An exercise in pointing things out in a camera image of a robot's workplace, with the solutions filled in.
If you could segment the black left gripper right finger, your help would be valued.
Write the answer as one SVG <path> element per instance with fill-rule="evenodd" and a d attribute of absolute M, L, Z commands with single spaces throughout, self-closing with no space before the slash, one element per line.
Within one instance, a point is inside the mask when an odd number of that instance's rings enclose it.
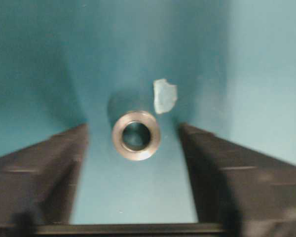
<path fill-rule="evenodd" d="M 199 222 L 228 237 L 296 237 L 296 166 L 183 123 L 179 137 Z"/>

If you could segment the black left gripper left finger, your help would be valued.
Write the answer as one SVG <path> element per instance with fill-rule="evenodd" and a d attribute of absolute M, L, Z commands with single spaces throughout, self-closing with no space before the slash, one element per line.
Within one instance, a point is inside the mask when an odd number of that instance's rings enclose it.
<path fill-rule="evenodd" d="M 69 224 L 88 141 L 80 124 L 0 157 L 0 237 Z"/>

